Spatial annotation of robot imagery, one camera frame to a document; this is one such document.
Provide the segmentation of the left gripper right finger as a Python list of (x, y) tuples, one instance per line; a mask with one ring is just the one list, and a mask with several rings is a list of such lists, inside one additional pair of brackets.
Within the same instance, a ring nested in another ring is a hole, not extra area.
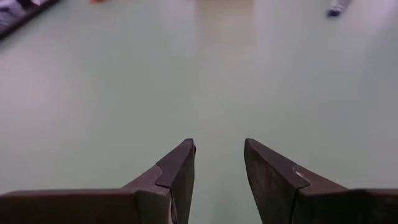
[(348, 189), (251, 138), (244, 160), (262, 224), (398, 224), (398, 189)]

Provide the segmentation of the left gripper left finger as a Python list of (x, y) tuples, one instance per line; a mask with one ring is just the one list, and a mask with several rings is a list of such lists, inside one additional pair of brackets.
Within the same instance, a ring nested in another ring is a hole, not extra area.
[(115, 189), (20, 190), (0, 195), (0, 224), (188, 224), (193, 139)]

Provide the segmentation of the teal crayon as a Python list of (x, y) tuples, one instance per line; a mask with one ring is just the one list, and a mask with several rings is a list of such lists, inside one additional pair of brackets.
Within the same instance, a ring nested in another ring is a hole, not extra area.
[(352, 0), (331, 0), (331, 5), (326, 12), (327, 17), (338, 17), (351, 4)]

